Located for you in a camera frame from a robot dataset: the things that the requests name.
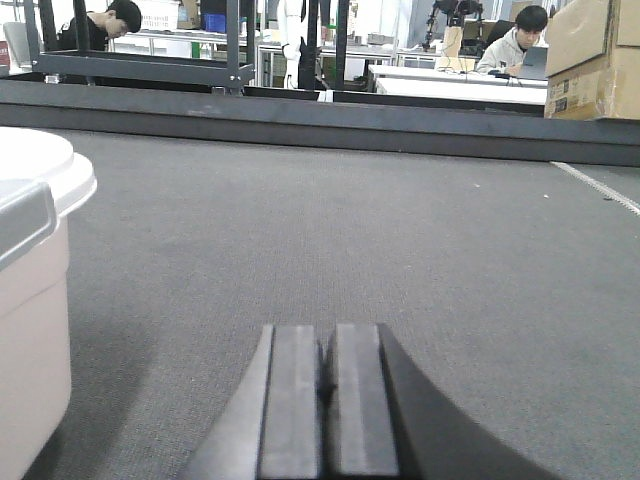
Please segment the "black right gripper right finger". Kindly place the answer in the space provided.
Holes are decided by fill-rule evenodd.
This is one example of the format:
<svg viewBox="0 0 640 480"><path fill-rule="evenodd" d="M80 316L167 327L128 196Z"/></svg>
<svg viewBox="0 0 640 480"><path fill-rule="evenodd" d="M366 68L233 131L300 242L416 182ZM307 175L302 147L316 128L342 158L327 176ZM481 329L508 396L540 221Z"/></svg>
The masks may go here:
<svg viewBox="0 0 640 480"><path fill-rule="evenodd" d="M552 479L464 413L383 324L339 324L328 353L332 479Z"/></svg>

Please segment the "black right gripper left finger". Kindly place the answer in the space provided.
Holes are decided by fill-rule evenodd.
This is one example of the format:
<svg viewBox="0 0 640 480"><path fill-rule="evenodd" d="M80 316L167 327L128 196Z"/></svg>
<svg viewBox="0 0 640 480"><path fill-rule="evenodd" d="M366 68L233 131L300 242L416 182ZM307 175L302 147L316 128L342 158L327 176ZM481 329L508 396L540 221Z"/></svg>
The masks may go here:
<svg viewBox="0 0 640 480"><path fill-rule="evenodd" d="M312 326L264 326L235 393L180 477L320 478L321 360Z"/></svg>

